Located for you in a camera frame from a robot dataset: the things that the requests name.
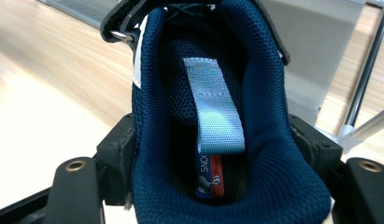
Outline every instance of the light blue pull tab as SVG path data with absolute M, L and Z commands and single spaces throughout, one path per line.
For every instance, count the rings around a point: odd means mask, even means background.
M 218 62 L 207 58 L 185 58 L 198 117 L 198 152 L 232 154 L 245 150 L 240 117 L 227 89 Z

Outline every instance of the light wood tabletop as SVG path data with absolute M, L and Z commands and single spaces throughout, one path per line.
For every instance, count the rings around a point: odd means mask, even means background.
M 323 130 L 342 124 L 378 16 L 364 8 L 323 103 Z M 91 157 L 131 112 L 132 57 L 55 8 L 0 1 L 0 208 L 49 187 L 63 161 Z M 384 41 L 356 126 L 382 109 Z M 350 155 L 384 163 L 384 130 Z

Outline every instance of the blue shoe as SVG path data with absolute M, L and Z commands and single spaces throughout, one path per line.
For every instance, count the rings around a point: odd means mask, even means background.
M 116 9 L 128 15 L 125 6 Z M 330 194 L 293 141 L 289 59 L 258 5 L 166 5 L 138 29 L 128 34 L 138 38 L 131 45 L 138 222 L 321 223 Z

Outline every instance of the red and blue label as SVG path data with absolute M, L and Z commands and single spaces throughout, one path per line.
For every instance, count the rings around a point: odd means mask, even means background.
M 197 186 L 199 198 L 220 198 L 224 195 L 223 171 L 220 155 L 196 153 Z

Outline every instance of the black strap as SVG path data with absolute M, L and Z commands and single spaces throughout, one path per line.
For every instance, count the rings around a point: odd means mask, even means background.
M 164 7 L 168 4 L 199 3 L 215 5 L 221 0 L 121 0 L 104 18 L 101 24 L 101 36 L 106 42 L 114 43 L 122 41 L 118 35 L 128 35 L 131 37 L 128 44 L 135 51 L 138 39 L 138 31 L 134 27 L 143 20 L 156 7 Z M 272 36 L 274 37 L 277 48 L 284 65 L 291 62 L 291 55 L 285 49 L 277 33 L 277 29 L 272 22 L 267 10 L 260 0 L 251 0 L 253 4 L 263 13 Z

